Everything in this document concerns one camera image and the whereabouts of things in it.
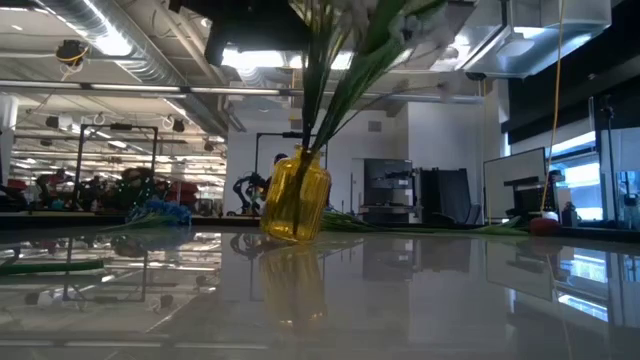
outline red ball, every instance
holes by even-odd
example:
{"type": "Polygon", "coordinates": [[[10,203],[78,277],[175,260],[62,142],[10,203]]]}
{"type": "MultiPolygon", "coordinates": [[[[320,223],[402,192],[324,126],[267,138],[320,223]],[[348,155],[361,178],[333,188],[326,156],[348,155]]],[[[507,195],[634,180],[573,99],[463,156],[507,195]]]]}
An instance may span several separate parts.
{"type": "Polygon", "coordinates": [[[560,227],[560,223],[553,219],[535,218],[529,223],[529,231],[535,236],[551,236],[560,227]]]}

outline pillar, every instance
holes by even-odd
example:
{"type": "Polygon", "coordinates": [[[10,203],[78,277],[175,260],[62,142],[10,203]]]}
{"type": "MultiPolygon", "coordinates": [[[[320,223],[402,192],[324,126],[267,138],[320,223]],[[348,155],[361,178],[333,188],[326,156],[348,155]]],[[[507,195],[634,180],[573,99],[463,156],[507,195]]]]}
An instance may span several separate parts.
{"type": "Polygon", "coordinates": [[[13,134],[18,117],[18,98],[0,95],[0,158],[2,161],[2,184],[7,185],[13,149],[13,134]]]}

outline green stem on table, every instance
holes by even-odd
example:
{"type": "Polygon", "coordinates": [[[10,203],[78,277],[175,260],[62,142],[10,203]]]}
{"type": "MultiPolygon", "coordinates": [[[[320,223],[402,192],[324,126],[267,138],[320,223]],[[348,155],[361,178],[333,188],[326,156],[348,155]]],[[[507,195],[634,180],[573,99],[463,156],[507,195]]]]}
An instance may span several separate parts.
{"type": "Polygon", "coordinates": [[[19,264],[0,267],[0,276],[33,274],[41,272],[85,271],[104,268],[102,260],[81,261],[64,264],[19,264]]]}
{"type": "Polygon", "coordinates": [[[300,225],[300,210],[302,206],[302,184],[304,183],[304,177],[311,166],[311,159],[313,154],[310,154],[306,149],[302,150],[300,154],[300,166],[295,176],[295,187],[293,193],[293,236],[298,234],[298,226],[300,225]]]}

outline vase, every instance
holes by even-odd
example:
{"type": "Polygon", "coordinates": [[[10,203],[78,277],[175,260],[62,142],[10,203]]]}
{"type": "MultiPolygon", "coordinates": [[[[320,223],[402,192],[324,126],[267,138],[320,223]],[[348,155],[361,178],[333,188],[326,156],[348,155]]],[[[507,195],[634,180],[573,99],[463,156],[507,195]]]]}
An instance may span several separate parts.
{"type": "Polygon", "coordinates": [[[293,158],[278,161],[262,215],[262,231],[282,240],[313,241],[331,185],[329,172],[320,167],[320,156],[298,145],[293,158]]]}

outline table surface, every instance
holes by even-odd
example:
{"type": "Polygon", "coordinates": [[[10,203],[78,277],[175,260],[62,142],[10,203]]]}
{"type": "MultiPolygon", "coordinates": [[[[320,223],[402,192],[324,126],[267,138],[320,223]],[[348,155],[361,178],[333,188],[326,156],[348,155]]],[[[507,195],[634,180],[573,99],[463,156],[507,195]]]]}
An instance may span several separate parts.
{"type": "Polygon", "coordinates": [[[640,247],[246,228],[0,233],[2,359],[637,359],[640,247]]]}

